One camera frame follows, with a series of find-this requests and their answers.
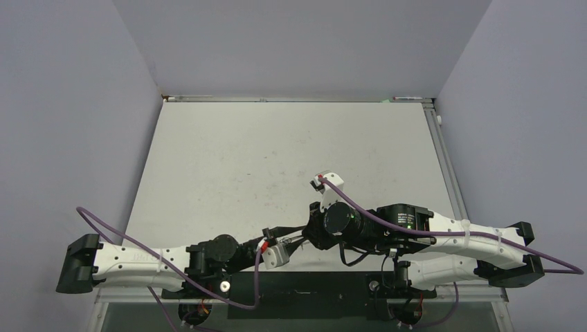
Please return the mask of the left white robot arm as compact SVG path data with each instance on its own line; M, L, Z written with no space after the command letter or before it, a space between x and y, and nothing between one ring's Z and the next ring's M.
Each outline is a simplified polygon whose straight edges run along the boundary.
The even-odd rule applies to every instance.
M209 298L212 293L228 297L231 275L269 258L268 268L288 262L303 242L287 236L303 228L265 228L262 236L238 243L228 235L191 246L176 248L130 248L101 241L86 234L67 249L56 291L61 294L90 293L97 287L152 287L163 289L170 299Z

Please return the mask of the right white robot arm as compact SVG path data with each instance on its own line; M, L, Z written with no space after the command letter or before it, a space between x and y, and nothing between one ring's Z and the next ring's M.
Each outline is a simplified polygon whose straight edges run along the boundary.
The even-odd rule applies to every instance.
M469 280L520 288L545 274L541 258L525 251L534 240L526 222L489 228L403 203L361 213L344 202L315 202L302 235L319 250L342 246L392 256L391 286L401 296Z

